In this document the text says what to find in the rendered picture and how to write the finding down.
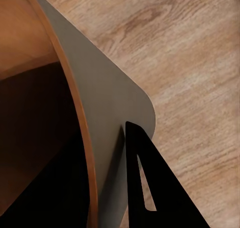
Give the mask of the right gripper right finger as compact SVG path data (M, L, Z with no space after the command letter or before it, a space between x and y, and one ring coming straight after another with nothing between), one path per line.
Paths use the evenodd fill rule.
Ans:
M144 129L125 123L129 228L210 228ZM145 207L139 156L156 211Z

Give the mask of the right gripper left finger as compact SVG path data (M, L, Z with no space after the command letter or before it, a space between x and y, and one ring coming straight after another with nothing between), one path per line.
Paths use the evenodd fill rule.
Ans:
M86 228L90 190L79 128L0 217L0 228Z

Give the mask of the trash can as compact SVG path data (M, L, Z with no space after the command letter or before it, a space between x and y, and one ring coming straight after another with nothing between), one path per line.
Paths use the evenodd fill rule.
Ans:
M120 228L126 121L152 140L156 115L142 88L47 0L0 0L0 217L80 128L86 228Z

